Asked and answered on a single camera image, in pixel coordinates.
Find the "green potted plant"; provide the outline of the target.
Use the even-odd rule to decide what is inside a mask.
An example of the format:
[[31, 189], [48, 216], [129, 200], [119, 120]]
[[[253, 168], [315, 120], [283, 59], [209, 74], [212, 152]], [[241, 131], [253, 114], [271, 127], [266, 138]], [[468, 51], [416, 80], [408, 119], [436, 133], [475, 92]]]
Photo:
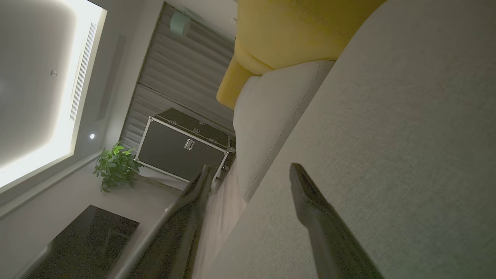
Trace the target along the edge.
[[142, 166], [135, 159], [134, 148], [127, 148], [119, 141], [109, 150], [104, 149], [97, 157], [93, 174], [102, 179], [100, 191], [106, 194], [118, 186], [133, 188]]

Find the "large grey sofa seat cushion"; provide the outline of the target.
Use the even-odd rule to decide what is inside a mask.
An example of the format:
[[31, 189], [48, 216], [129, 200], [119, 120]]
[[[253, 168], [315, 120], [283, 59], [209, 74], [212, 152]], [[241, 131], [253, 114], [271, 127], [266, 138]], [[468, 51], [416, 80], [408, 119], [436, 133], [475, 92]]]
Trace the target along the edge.
[[275, 157], [206, 279], [313, 279], [301, 164], [385, 279], [496, 279], [496, 0], [386, 0]]

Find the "black glossy television screen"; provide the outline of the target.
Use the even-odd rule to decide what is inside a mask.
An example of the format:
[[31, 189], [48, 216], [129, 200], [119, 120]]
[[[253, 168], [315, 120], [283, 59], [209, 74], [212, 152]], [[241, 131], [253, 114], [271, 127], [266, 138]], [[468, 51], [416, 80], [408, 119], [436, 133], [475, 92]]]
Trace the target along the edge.
[[139, 225], [89, 205], [16, 279], [107, 279]]

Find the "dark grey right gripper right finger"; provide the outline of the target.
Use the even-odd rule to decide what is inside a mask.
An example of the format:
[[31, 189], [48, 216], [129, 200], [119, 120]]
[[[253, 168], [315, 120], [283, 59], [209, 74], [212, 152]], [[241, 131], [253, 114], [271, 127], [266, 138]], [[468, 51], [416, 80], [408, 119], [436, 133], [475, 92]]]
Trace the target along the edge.
[[318, 278], [383, 279], [301, 164], [291, 164], [290, 181], [297, 218], [308, 230]]

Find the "white ceiling air vent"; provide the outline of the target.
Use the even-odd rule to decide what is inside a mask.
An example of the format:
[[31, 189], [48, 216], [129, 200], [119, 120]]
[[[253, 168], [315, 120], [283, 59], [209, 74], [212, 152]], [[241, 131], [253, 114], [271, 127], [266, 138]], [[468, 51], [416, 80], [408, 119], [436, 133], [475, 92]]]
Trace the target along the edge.
[[84, 48], [82, 49], [80, 62], [78, 64], [78, 71], [76, 75], [76, 80], [73, 87], [73, 95], [72, 95], [72, 103], [71, 103], [71, 111], [69, 120], [74, 122], [76, 120], [76, 116], [78, 113], [79, 103], [81, 99], [81, 94], [83, 90], [83, 83], [86, 75], [86, 71], [89, 64], [89, 59], [91, 55], [91, 50], [93, 46], [93, 42], [95, 39], [97, 30], [97, 25], [95, 23], [91, 23], [89, 26], [89, 31], [87, 35], [87, 39], [85, 41]]

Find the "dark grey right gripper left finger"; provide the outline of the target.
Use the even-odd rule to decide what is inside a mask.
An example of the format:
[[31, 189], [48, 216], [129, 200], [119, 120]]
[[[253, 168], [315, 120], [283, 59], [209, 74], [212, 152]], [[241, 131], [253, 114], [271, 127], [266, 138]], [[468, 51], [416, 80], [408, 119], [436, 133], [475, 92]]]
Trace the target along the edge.
[[213, 170], [205, 165], [159, 221], [128, 279], [193, 279]]

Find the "yellow sofa cushion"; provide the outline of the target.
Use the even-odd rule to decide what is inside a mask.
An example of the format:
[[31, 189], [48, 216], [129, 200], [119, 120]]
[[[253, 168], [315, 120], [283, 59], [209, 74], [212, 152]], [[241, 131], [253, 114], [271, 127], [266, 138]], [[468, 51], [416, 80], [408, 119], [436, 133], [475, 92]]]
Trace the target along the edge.
[[234, 109], [249, 78], [317, 60], [335, 61], [386, 0], [238, 0], [234, 55], [217, 101]]

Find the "grey curtain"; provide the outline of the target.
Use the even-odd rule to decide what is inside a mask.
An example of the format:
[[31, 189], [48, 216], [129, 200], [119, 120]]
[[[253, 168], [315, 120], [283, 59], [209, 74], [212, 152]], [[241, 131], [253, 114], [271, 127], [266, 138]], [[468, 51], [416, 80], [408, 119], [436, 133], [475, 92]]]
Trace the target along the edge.
[[192, 21], [185, 36], [170, 29], [177, 9], [164, 3], [142, 64], [119, 139], [138, 148], [148, 118], [170, 108], [234, 135], [233, 111], [217, 99], [234, 42]]

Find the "mint green round lamp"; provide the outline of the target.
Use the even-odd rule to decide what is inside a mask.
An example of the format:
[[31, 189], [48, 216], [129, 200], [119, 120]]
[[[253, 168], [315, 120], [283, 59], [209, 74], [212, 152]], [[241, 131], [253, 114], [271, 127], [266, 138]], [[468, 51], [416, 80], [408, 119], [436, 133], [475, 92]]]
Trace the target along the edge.
[[190, 26], [191, 18], [179, 11], [175, 11], [170, 18], [170, 30], [172, 31], [172, 33], [180, 37], [186, 37], [187, 33], [189, 32]]

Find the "black flight case, metal edges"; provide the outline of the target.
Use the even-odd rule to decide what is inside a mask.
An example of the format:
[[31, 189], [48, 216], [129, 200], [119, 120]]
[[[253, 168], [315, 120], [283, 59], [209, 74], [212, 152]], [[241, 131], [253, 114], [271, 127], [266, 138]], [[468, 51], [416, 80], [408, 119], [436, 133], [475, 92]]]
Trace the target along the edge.
[[236, 151], [231, 135], [207, 122], [170, 108], [150, 116], [135, 160], [171, 177], [189, 182], [209, 165], [220, 178], [226, 160]]

